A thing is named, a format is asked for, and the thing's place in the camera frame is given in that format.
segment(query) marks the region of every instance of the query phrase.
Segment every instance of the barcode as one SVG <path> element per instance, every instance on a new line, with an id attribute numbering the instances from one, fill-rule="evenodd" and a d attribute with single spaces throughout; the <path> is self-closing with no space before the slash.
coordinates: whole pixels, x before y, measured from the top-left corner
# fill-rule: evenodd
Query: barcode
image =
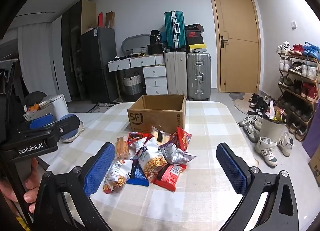
<path id="1" fill-rule="evenodd" d="M 181 169 L 182 169 L 182 168 L 181 168 L 180 166 L 174 165 L 174 166 L 172 167 L 172 169 L 170 170 L 170 172 L 171 172 L 172 174 L 176 175 L 176 176 L 179 176 L 179 173 L 180 173 L 180 170 L 181 170 Z"/>

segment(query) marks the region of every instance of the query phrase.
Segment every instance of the blue snack package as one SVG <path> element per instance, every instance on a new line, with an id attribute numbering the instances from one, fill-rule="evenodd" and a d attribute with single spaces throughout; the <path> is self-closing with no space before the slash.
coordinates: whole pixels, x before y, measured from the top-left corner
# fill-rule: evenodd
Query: blue snack package
<path id="1" fill-rule="evenodd" d="M 126 183 L 149 187 L 149 181 L 144 175 L 137 159 L 134 159 L 132 162 L 131 176 Z"/>

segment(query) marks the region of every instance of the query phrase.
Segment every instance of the drawer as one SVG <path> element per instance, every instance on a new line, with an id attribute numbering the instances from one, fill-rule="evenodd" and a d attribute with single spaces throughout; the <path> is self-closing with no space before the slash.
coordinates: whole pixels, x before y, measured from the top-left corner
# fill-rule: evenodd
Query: drawer
<path id="1" fill-rule="evenodd" d="M 147 95 L 161 95 L 167 94 L 167 87 L 146 87 Z"/>
<path id="2" fill-rule="evenodd" d="M 144 67 L 143 75 L 145 78 L 149 77 L 165 77 L 165 66 Z"/>
<path id="3" fill-rule="evenodd" d="M 130 62 L 131 62 L 131 68 L 142 67 L 142 66 L 150 66 L 150 65 L 155 65 L 156 64 L 156 60 L 155 60 L 154 56 L 132 58 Z"/>
<path id="4" fill-rule="evenodd" d="M 162 55 L 155 55 L 155 58 L 156 58 L 156 65 L 157 64 L 163 64 L 164 61 L 163 61 L 163 54 Z"/>
<path id="5" fill-rule="evenodd" d="M 121 69 L 130 69 L 130 60 L 125 59 L 121 61 L 113 61 L 108 63 L 109 71 L 116 71 Z"/>
<path id="6" fill-rule="evenodd" d="M 146 87 L 167 86 L 167 77 L 145 78 Z"/>

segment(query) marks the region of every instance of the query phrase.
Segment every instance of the teal suitcase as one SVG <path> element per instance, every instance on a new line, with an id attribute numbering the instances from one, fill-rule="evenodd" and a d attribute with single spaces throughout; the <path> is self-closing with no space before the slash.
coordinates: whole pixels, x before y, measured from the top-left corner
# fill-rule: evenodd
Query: teal suitcase
<path id="1" fill-rule="evenodd" d="M 185 52 L 187 43 L 183 12 L 166 12 L 164 13 L 164 21 L 167 33 L 167 51 L 180 49 Z"/>

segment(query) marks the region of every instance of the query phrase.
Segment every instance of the red sneaker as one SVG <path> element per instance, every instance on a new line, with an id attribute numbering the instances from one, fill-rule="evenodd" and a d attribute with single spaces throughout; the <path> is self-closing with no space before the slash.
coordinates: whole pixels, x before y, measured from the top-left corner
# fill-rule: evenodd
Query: red sneaker
<path id="1" fill-rule="evenodd" d="M 307 100 L 313 102 L 317 98 L 317 88 L 315 85 L 312 85 L 308 91 Z"/>
<path id="2" fill-rule="evenodd" d="M 304 49 L 302 48 L 301 44 L 298 44 L 298 45 L 294 44 L 293 45 L 293 51 L 294 51 L 295 55 L 302 56 L 302 52 L 304 51 Z"/>
<path id="3" fill-rule="evenodd" d="M 309 88 L 310 88 L 309 83 L 303 83 L 303 84 L 302 84 L 301 94 L 300 94 L 300 95 L 301 95 L 303 98 L 306 98 L 306 97 L 307 97 Z"/>

